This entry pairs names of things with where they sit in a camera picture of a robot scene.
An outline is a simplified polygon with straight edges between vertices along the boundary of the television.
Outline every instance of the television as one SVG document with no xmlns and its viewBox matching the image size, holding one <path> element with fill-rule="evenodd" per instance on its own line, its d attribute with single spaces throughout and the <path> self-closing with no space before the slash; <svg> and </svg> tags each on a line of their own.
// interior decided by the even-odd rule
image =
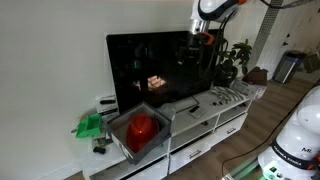
<svg viewBox="0 0 320 180">
<path fill-rule="evenodd" d="M 181 62 L 187 37 L 187 31 L 106 37 L 120 113 L 142 101 L 158 108 L 210 89 L 211 79 L 199 75 L 207 61 Z"/>
</svg>

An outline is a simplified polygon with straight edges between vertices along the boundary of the tv stand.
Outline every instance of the tv stand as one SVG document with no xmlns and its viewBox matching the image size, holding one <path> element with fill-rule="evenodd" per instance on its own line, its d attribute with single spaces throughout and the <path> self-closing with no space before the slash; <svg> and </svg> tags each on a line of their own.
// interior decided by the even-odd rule
<svg viewBox="0 0 320 180">
<path fill-rule="evenodd" d="M 129 164 L 114 143 L 106 147 L 106 154 L 99 155 L 92 152 L 92 140 L 84 140 L 89 144 L 82 153 L 85 179 L 162 179 L 239 131 L 252 102 L 246 98 L 225 104 L 209 91 L 193 97 L 206 113 L 198 119 L 188 110 L 176 114 L 171 138 L 154 148 L 137 165 Z M 212 106 L 212 102 L 220 101 L 223 105 Z"/>
</svg>

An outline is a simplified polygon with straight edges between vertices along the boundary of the green object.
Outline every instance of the green object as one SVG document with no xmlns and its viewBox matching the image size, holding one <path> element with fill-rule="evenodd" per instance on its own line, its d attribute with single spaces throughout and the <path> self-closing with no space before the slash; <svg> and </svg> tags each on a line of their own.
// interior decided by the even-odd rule
<svg viewBox="0 0 320 180">
<path fill-rule="evenodd" d="M 79 123 L 76 138 L 84 138 L 87 136 L 96 136 L 101 134 L 100 130 L 101 116 L 100 114 L 94 114 L 86 117 Z"/>
</svg>

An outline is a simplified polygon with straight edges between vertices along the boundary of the white wall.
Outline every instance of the white wall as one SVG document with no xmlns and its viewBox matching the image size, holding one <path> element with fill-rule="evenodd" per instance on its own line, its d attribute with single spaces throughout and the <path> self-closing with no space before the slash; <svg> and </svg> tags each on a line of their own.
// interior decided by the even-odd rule
<svg viewBox="0 0 320 180">
<path fill-rule="evenodd" d="M 270 36 L 264 46 L 257 66 L 269 70 L 268 78 L 272 78 L 282 55 L 287 50 L 308 52 L 320 42 L 320 1 L 292 9 L 280 10 L 271 29 Z"/>
<path fill-rule="evenodd" d="M 191 0 L 0 0 L 0 179 L 61 179 L 79 171 L 81 147 L 70 131 L 113 86 L 104 32 L 184 30 L 191 6 Z M 253 44 L 265 13 L 255 6 L 245 5 L 228 25 L 229 40 Z"/>
</svg>

